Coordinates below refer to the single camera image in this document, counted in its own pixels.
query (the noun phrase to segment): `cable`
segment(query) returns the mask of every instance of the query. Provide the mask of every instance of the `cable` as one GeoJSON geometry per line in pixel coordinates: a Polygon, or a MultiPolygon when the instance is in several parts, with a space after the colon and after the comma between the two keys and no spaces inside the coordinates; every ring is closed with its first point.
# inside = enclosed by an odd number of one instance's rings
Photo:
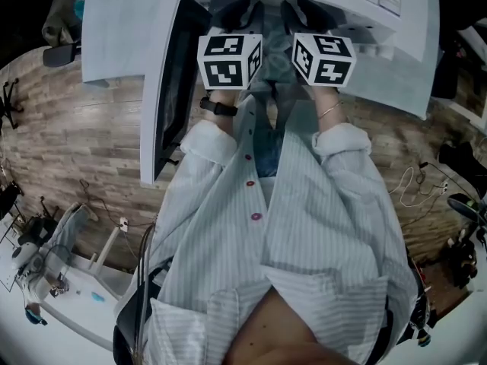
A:
{"type": "Polygon", "coordinates": [[[464,189],[464,188],[463,188],[463,187],[462,187],[462,186],[461,186],[461,185],[460,185],[458,182],[456,182],[454,179],[452,179],[450,176],[448,176],[448,175],[447,175],[447,174],[446,174],[446,173],[445,173],[443,170],[439,169],[439,168],[438,168],[436,165],[432,164],[431,162],[424,162],[424,163],[422,163],[422,165],[424,165],[424,166],[422,166],[422,167],[425,167],[425,166],[426,166],[425,164],[426,164],[426,165],[431,165],[431,166],[432,166],[432,167],[434,167],[434,168],[435,168],[435,169],[436,169],[438,172],[443,173],[443,174],[444,174],[444,175],[445,175],[445,176],[446,176],[446,177],[447,177],[449,180],[451,180],[451,181],[453,181],[455,184],[457,184],[457,186],[458,186],[460,189],[462,189],[462,190],[463,190],[463,191],[464,191],[464,192],[467,194],[467,196],[468,196],[468,197],[470,197],[470,198],[471,198],[473,201],[475,201],[475,199],[474,199],[474,198],[473,198],[473,197],[472,197],[472,196],[471,196],[471,195],[470,195],[470,194],[469,194],[469,193],[468,193],[468,192],[467,192],[467,191],[466,191],[466,190],[465,190],[465,189],[464,189]]]}
{"type": "Polygon", "coordinates": [[[130,253],[134,256],[135,260],[138,261],[138,258],[137,256],[135,255],[135,253],[132,251],[132,247],[130,247],[130,243],[129,243],[129,238],[127,238],[127,234],[125,231],[122,231],[123,233],[123,237],[125,238],[125,242],[127,244],[127,247],[129,248],[129,251],[130,253]]]}
{"type": "MultiPolygon", "coordinates": [[[[103,204],[103,207],[105,208],[105,211],[108,213],[108,218],[112,221],[113,224],[115,224],[115,226],[121,227],[122,225],[120,223],[117,223],[117,222],[115,222],[114,219],[112,219],[111,212],[108,209],[107,204],[105,203],[105,201],[102,198],[99,198],[97,196],[93,196],[91,193],[89,193],[88,188],[90,187],[90,183],[88,181],[86,181],[85,179],[79,179],[79,183],[81,184],[81,187],[83,189],[84,194],[88,198],[88,203],[89,202],[92,202],[92,201],[96,201],[96,200],[98,200],[99,202],[101,202],[103,204]]],[[[151,224],[154,224],[154,221],[152,221],[150,223],[141,223],[141,224],[132,224],[130,222],[130,227],[145,227],[145,226],[149,226],[151,224]]]]}
{"type": "Polygon", "coordinates": [[[145,263],[145,271],[144,271],[144,298],[142,301],[142,312],[141,312],[141,318],[140,318],[140,327],[138,329],[138,358],[140,361],[140,364],[142,364],[142,353],[140,352],[142,345],[143,345],[143,338],[144,338],[144,325],[145,325],[145,314],[147,313],[147,298],[148,298],[148,292],[149,292],[149,261],[151,257],[151,244],[152,244],[152,235],[154,234],[153,231],[149,232],[148,238],[147,238],[147,258],[144,259],[145,263]]]}
{"type": "Polygon", "coordinates": [[[42,261],[42,264],[40,266],[40,269],[37,270],[37,271],[33,271],[34,274],[36,273],[41,273],[43,271],[43,269],[46,267],[46,260],[47,260],[47,257],[49,256],[49,254],[52,252],[52,250],[55,248],[55,247],[62,247],[64,249],[66,249],[66,251],[68,252],[68,259],[66,261],[66,265],[68,266],[68,269],[69,269],[69,262],[71,260],[71,257],[72,257],[72,251],[70,249],[68,249],[65,245],[61,245],[60,243],[57,243],[56,245],[52,245],[48,250],[47,250],[47,254],[43,257],[43,261],[42,261]]]}
{"type": "Polygon", "coordinates": [[[142,237],[142,240],[140,242],[140,245],[138,247],[138,266],[137,266],[137,297],[136,297],[136,303],[135,303],[135,325],[134,325],[134,355],[135,355],[135,360],[138,360],[138,357],[140,357],[139,353],[139,347],[138,347],[138,332],[139,332],[139,326],[141,324],[141,319],[142,319],[142,314],[139,313],[140,310],[140,302],[141,302],[141,285],[142,285],[142,277],[144,276],[144,262],[145,262],[145,245],[147,244],[147,238],[148,235],[150,234],[152,227],[154,225],[152,224],[149,226],[142,237]]]}
{"type": "MultiPolygon", "coordinates": [[[[408,184],[406,185],[406,187],[404,188],[403,190],[403,193],[401,193],[401,197],[399,198],[399,202],[401,203],[401,205],[403,205],[404,207],[406,208],[413,208],[413,207],[419,207],[420,205],[423,205],[424,203],[426,203],[430,198],[432,198],[434,195],[435,195],[435,192],[433,192],[433,189],[434,188],[437,188],[437,189],[442,189],[443,186],[432,186],[431,187],[431,191],[430,193],[428,194],[428,197],[425,198],[422,202],[418,203],[418,204],[415,204],[415,205],[407,205],[403,202],[403,197],[404,197],[404,194],[406,193],[406,190],[409,188],[409,186],[411,185],[412,183],[412,179],[414,177],[414,168],[413,167],[409,167],[407,168],[404,173],[403,173],[403,176],[401,177],[401,181],[399,182],[399,185],[393,189],[392,191],[389,192],[389,195],[392,195],[397,189],[399,189],[401,187],[401,185],[403,184],[403,181],[404,181],[404,177],[406,176],[406,174],[408,173],[408,171],[411,170],[411,178],[409,179],[409,182],[408,184]]],[[[418,181],[418,177],[416,177],[416,182],[418,183],[418,185],[420,186],[420,193],[421,193],[421,184],[425,181],[425,172],[422,172],[420,170],[420,174],[419,176],[422,178],[421,181],[418,181]]]]}
{"type": "Polygon", "coordinates": [[[409,226],[410,224],[413,224],[413,223],[416,223],[416,222],[419,222],[421,219],[424,219],[426,216],[428,216],[428,214],[433,210],[433,207],[434,205],[436,204],[436,201],[441,197],[441,195],[438,195],[436,196],[436,199],[433,200],[433,204],[431,205],[431,207],[426,211],[426,213],[418,218],[416,218],[415,220],[413,220],[412,222],[409,222],[409,223],[406,223],[406,224],[401,224],[401,228],[404,230],[404,227],[407,227],[409,226]]]}

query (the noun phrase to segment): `jeans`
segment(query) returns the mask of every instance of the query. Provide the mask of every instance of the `jeans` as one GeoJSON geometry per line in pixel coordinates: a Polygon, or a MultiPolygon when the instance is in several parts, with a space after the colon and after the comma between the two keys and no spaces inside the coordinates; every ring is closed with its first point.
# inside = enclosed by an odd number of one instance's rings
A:
{"type": "Polygon", "coordinates": [[[248,96],[256,100],[256,125],[253,134],[253,155],[259,178],[274,177],[277,174],[285,124],[297,100],[309,100],[310,97],[300,84],[269,84],[258,81],[240,94],[239,103],[248,96]],[[275,96],[278,117],[275,129],[267,116],[267,103],[275,96]]]}
{"type": "MultiPolygon", "coordinates": [[[[76,238],[81,232],[90,217],[88,210],[84,205],[72,205],[62,216],[57,225],[53,237],[43,246],[43,249],[51,249],[51,254],[55,254],[65,264],[68,263],[71,257],[71,251],[76,243],[76,238]]],[[[47,259],[49,270],[56,271],[58,267],[51,264],[51,260],[47,259]]]]}

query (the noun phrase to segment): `wooden floor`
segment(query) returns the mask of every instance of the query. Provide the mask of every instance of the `wooden floor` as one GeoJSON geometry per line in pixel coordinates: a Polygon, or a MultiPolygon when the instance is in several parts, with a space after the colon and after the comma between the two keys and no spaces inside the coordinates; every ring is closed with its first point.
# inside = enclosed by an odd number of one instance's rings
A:
{"type": "Polygon", "coordinates": [[[480,83],[480,93],[476,95],[473,92],[473,76],[463,68],[459,69],[457,95],[454,102],[460,104],[470,112],[482,118],[482,113],[487,98],[487,84],[484,81],[480,83]]]}
{"type": "MultiPolygon", "coordinates": [[[[66,209],[72,202],[86,200],[79,179],[87,180],[89,191],[103,198],[113,219],[124,216],[131,224],[128,234],[132,250],[138,244],[145,226],[158,213],[164,190],[175,169],[168,165],[155,187],[141,186],[139,182],[139,126],[142,98],[142,79],[117,79],[108,88],[81,83],[81,61],[63,68],[45,68],[42,50],[34,50],[0,71],[0,82],[19,78],[15,92],[17,104],[25,112],[15,115],[19,128],[12,130],[4,121],[2,151],[11,164],[14,178],[25,192],[22,207],[25,214],[40,211],[39,197],[46,197],[48,206],[66,209]]],[[[202,88],[198,88],[198,99],[202,88]]],[[[199,110],[193,107],[191,124],[199,119],[199,110]]],[[[351,121],[363,128],[373,143],[372,158],[383,175],[387,187],[397,187],[403,172],[418,163],[435,161],[441,143],[460,133],[476,146],[482,139],[463,117],[450,109],[430,104],[428,120],[422,121],[407,113],[372,103],[346,98],[345,108],[351,121]]],[[[421,191],[429,192],[439,185],[444,175],[427,167],[421,191]]],[[[409,181],[405,177],[403,185],[409,181]]],[[[459,180],[471,194],[472,188],[459,180]]],[[[417,262],[435,260],[449,236],[460,228],[458,214],[446,203],[448,194],[414,208],[399,203],[400,189],[392,194],[404,237],[417,262]],[[408,225],[429,212],[423,219],[408,225]]],[[[460,192],[449,182],[449,193],[460,192]]],[[[419,193],[415,181],[404,195],[403,202],[417,205],[426,196],[419,193]]],[[[80,236],[77,252],[90,256],[101,251],[113,225],[100,202],[94,202],[100,216],[99,224],[92,224],[80,236]]],[[[136,260],[123,236],[116,241],[107,261],[119,268],[133,268],[136,260]]]]}

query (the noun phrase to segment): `bracelet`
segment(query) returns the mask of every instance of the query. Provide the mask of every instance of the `bracelet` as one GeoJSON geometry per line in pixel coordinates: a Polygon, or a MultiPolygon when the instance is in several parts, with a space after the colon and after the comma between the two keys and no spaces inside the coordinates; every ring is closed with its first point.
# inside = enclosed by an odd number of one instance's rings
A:
{"type": "Polygon", "coordinates": [[[320,120],[321,118],[323,118],[328,112],[331,112],[333,111],[337,106],[339,106],[340,104],[342,104],[342,101],[339,101],[337,104],[335,104],[333,107],[331,107],[330,109],[327,109],[324,113],[322,113],[320,116],[318,116],[318,120],[320,120]]]}

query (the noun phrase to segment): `black chair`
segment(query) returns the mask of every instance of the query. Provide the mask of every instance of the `black chair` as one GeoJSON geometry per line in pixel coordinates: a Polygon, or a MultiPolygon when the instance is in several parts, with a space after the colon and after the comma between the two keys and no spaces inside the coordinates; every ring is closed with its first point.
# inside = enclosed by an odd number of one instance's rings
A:
{"type": "Polygon", "coordinates": [[[15,111],[17,113],[22,113],[24,111],[23,108],[15,108],[11,104],[12,91],[14,90],[14,86],[17,83],[18,83],[18,78],[15,78],[14,82],[10,84],[10,89],[8,90],[8,94],[6,91],[9,85],[8,81],[3,84],[3,100],[0,97],[0,129],[2,129],[3,126],[3,121],[2,121],[3,116],[7,116],[7,119],[10,121],[12,128],[16,129],[18,127],[18,124],[14,123],[14,120],[12,119],[11,111],[15,111]]]}

